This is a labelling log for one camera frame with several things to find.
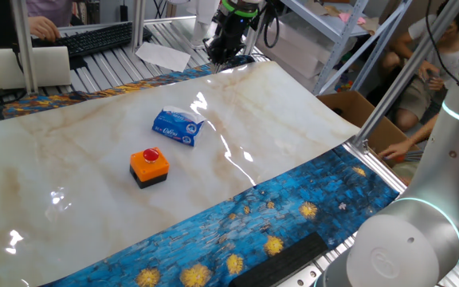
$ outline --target blue packaging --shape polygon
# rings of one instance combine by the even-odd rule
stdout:
[[[193,147],[205,120],[201,115],[168,106],[155,118],[152,130]]]

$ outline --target blue starry night tablecloth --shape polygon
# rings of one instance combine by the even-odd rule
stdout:
[[[310,233],[335,248],[397,196],[336,147],[47,286],[227,286]]]

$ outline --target table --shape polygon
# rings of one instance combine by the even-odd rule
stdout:
[[[151,131],[169,104],[208,119],[196,148]],[[0,285],[67,276],[357,131],[273,62],[4,120]],[[170,178],[141,191],[128,173],[129,156],[154,146],[170,161]],[[362,177],[361,169],[349,172]]]

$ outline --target black base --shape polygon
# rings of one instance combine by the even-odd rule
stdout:
[[[137,176],[137,174],[135,173],[134,169],[132,168],[131,166],[131,175],[132,177],[135,179],[135,181],[137,182],[137,185],[139,186],[139,188],[143,189],[145,187],[149,187],[149,186],[152,186],[156,183],[161,183],[163,181],[165,181],[167,179],[167,174],[165,175],[160,175],[154,179],[150,179],[150,180],[147,180],[145,182],[142,182],[139,177]]]
[[[236,277],[230,282],[229,287],[275,286],[326,251],[328,248],[324,240],[317,233],[309,234],[278,255]]]

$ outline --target person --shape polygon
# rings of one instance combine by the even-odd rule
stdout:
[[[56,41],[57,27],[70,25],[73,0],[26,0],[29,31],[42,40]]]
[[[381,159],[394,159],[406,155],[406,153],[415,145],[428,139],[435,127],[437,122],[438,114],[431,118],[421,129],[419,129],[413,136],[408,140],[404,140],[401,143],[391,144],[384,151],[379,153]]]
[[[437,16],[440,15],[448,1],[446,0],[438,8]],[[433,24],[437,16],[430,15],[428,22]],[[390,46],[391,51],[382,60],[382,73],[388,74],[410,59],[414,52],[409,48],[409,45],[422,38],[426,33],[428,33],[426,18],[423,18],[410,26],[408,32],[393,41]],[[445,67],[453,75],[457,74],[459,13],[438,41],[437,48]],[[398,104],[394,110],[394,123],[398,128],[407,132],[414,127],[430,106],[435,93],[442,92],[442,96],[445,96],[451,81],[453,80],[450,76],[442,70],[436,52],[432,50],[419,67],[418,74],[414,76],[411,83],[398,98]]]

